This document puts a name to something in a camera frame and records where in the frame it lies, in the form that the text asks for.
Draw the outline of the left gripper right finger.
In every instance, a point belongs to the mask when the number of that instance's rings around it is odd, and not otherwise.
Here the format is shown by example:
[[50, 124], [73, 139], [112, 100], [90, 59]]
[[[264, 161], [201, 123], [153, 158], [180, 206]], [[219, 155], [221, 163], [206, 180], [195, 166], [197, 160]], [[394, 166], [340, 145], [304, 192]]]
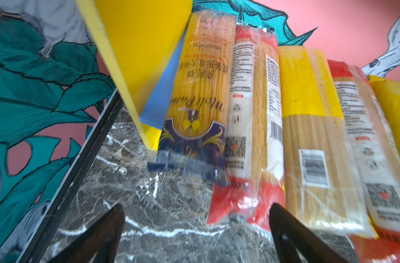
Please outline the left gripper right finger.
[[274, 244], [281, 263], [345, 263], [343, 257], [320, 240], [284, 207], [274, 203], [268, 214]]

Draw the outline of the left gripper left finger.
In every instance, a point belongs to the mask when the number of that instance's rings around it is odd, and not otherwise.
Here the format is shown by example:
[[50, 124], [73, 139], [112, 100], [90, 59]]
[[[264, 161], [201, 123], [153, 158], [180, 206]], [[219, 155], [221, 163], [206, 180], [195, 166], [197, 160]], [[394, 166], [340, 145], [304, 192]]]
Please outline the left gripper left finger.
[[123, 207], [121, 204], [116, 204], [50, 262], [113, 263], [121, 240], [124, 222]]

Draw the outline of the yellow-band spaghetti pack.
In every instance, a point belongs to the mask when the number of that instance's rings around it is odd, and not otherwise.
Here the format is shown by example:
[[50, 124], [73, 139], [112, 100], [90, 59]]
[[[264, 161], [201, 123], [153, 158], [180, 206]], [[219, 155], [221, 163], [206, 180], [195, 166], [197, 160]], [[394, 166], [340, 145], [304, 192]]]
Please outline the yellow-band spaghetti pack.
[[376, 236], [326, 55], [281, 46], [285, 207], [313, 230]]

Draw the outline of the red-end spaghetti pack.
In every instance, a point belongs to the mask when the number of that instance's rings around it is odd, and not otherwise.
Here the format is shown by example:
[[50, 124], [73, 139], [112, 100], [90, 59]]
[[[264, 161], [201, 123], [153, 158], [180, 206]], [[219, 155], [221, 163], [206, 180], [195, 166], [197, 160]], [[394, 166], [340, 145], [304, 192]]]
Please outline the red-end spaghetti pack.
[[362, 263], [400, 263], [400, 156], [364, 72], [328, 61], [356, 158], [368, 215], [378, 238], [352, 238]]
[[226, 132], [226, 186], [215, 185], [207, 223], [230, 217], [269, 231], [274, 203], [284, 205], [282, 99], [277, 37], [239, 25], [233, 52]]

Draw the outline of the gold blue Molisana spaghetti pack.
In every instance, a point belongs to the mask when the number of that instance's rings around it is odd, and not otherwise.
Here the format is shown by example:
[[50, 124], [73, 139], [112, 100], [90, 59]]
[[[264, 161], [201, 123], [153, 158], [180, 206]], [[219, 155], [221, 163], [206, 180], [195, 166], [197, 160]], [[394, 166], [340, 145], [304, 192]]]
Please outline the gold blue Molisana spaghetti pack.
[[180, 171], [227, 184], [225, 139], [236, 26], [233, 14], [212, 9], [191, 14], [149, 170]]

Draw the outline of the yellow spaghetti pack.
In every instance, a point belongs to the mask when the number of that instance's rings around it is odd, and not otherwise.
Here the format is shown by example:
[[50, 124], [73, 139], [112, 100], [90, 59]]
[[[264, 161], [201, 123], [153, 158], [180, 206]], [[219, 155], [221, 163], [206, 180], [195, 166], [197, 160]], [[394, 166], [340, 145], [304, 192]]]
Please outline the yellow spaghetti pack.
[[392, 129], [400, 156], [400, 82], [373, 75], [369, 82]]

